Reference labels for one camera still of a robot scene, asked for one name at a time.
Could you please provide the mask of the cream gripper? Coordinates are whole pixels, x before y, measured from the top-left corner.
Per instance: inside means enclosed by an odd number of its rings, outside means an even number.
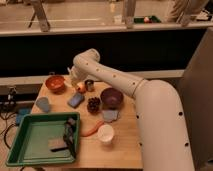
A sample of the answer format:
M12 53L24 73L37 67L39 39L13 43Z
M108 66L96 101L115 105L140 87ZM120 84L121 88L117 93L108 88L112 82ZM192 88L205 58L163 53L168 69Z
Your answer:
M81 72L80 69L72 66L71 68L67 68L69 77L71 80L71 85L76 86L80 81L84 79L84 74Z

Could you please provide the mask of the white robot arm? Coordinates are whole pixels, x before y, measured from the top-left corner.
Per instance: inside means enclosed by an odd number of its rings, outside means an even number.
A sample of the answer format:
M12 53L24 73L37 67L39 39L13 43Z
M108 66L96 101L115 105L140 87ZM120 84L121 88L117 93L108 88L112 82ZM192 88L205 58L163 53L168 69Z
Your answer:
M91 48L73 58L71 83L91 75L135 100L143 171L195 171L184 110L177 90L100 63Z

